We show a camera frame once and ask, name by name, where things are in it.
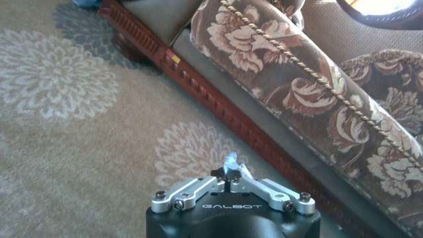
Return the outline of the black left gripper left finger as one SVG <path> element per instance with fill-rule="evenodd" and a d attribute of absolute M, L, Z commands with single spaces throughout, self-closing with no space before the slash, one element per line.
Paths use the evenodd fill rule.
<path fill-rule="evenodd" d="M 151 199 L 151 210 L 163 214 L 171 210 L 186 211 L 195 208 L 206 194 L 220 194 L 226 191 L 226 173 L 219 168 L 202 178 L 187 178 L 174 184 L 170 189 L 159 190 Z"/>

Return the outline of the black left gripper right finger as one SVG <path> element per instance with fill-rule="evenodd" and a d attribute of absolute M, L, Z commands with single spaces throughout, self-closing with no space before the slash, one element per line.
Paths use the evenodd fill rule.
<path fill-rule="evenodd" d="M 267 178 L 254 179 L 244 164 L 227 169 L 227 179 L 231 182 L 231 192 L 255 194 L 272 209 L 295 211 L 300 215 L 315 214 L 315 200 L 308 192 L 296 192 Z"/>

